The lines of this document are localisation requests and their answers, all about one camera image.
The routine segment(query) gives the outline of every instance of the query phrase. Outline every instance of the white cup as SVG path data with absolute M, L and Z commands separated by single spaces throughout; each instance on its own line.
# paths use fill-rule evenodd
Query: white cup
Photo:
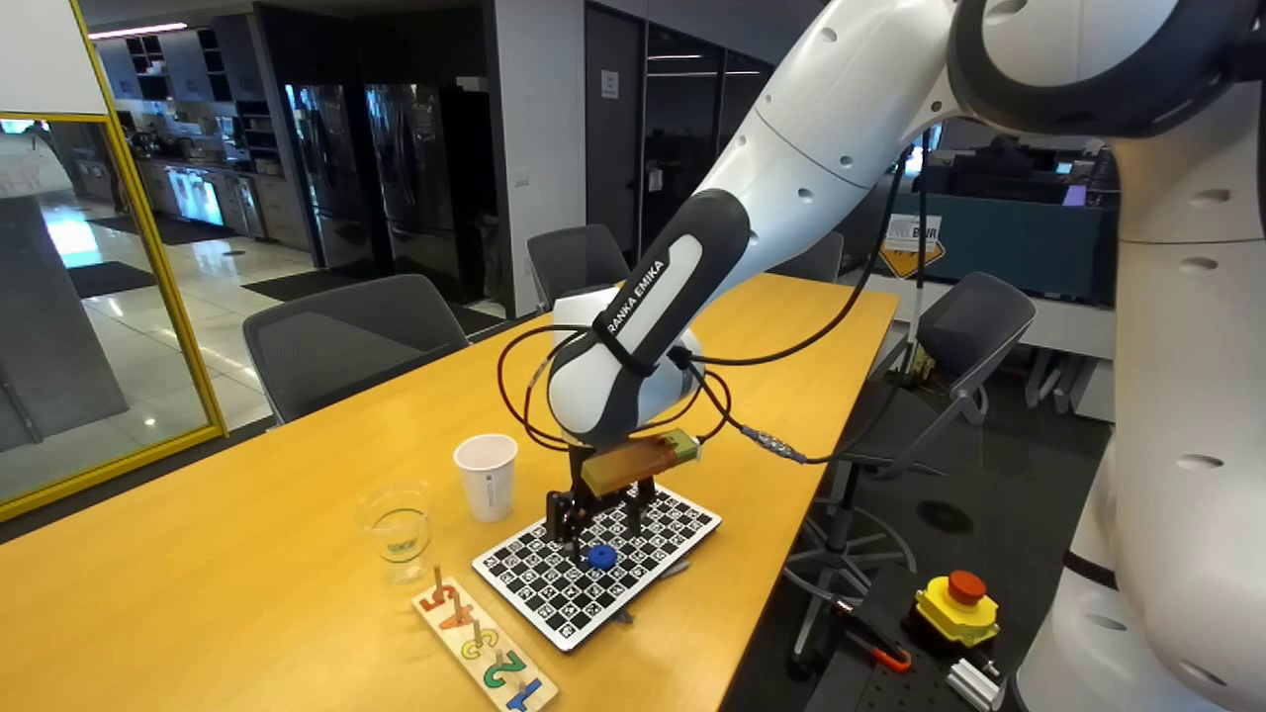
M 498 522 L 516 502 L 520 443 L 498 429 L 472 435 L 454 448 L 453 461 L 463 470 L 472 509 L 480 522 Z

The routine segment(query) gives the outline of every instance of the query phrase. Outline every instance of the robotic arm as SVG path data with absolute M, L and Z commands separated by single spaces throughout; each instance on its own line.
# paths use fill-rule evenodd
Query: robotic arm
M 550 365 L 558 423 L 614 448 L 678 402 L 690 320 L 811 247 L 922 126 L 962 112 L 1111 137 L 1116 448 L 1021 691 L 1029 708 L 1264 708 L 1264 15 L 1264 0 L 827 5 L 616 298 L 558 306 L 590 323 Z

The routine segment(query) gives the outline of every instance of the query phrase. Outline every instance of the wooden table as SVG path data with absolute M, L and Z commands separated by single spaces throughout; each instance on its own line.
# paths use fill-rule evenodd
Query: wooden table
M 843 286 L 759 278 L 715 300 L 695 333 L 715 357 L 768 352 L 809 337 L 843 298 Z M 727 371 L 735 414 L 827 451 L 889 315 L 894 300 L 865 291 L 819 346 Z M 565 457 L 524 437 L 516 514 L 494 527 L 472 516 L 453 468 L 463 435 L 516 429 L 492 378 L 505 340 L 492 337 L 0 545 L 0 708 L 483 708 L 409 609 L 429 582 L 393 586 L 364 536 L 364 498 L 393 482 L 429 489 L 429 563 L 454 574 L 558 680 L 558 708 L 715 708 L 825 468 L 715 435 L 666 482 L 715 509 L 720 530 L 680 577 L 635 602 L 635 625 L 610 625 L 563 655 L 475 577 L 472 557 L 544 516 L 544 493 L 565 485 Z M 524 346 L 516 385 L 544 346 Z M 706 429 L 714 406 L 686 423 Z

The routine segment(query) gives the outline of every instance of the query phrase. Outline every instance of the ceiling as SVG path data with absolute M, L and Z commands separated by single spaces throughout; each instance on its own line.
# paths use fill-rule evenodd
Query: ceiling
M 87 26 L 159 22 L 159 18 L 206 18 L 251 13 L 261 0 L 81 0 Z M 475 0 L 267 0 L 279 9 L 301 9 L 317 15 L 383 15 L 418 9 L 475 9 Z

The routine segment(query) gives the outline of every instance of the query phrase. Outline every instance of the gray carpet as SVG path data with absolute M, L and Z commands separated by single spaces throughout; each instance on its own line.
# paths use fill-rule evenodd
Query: gray carpet
M 1025 655 L 1047 609 L 1061 577 L 1061 555 L 1071 536 L 1084 489 L 1111 425 L 1043 406 L 1029 410 L 1018 377 L 999 377 L 991 390 L 993 414 L 984 425 L 959 423 L 943 435 L 943 443 L 929 448 L 927 468 L 943 470 L 943 477 L 862 477 L 859 506 L 889 516 L 918 551 L 927 574 L 962 565 L 984 574 L 993 598 L 1007 603 L 999 659 L 1012 663 Z M 904 437 L 927 423 L 927 406 L 939 402 L 927 402 L 922 394 L 900 394 L 871 437 Z M 949 534 L 943 516 L 927 516 L 929 502 L 939 502 L 935 509 L 966 514 L 971 530 L 949 522 L 949 530 L 959 530 Z M 801 680 L 788 671 L 793 633 L 803 603 L 809 602 L 796 588 L 778 586 L 726 708 L 782 712 L 811 704 L 819 676 Z M 909 680 L 876 671 L 862 676 L 862 685 L 855 685 L 847 694 L 834 694 L 827 708 L 909 708 L 904 704 L 904 685 L 905 691 L 916 687 Z

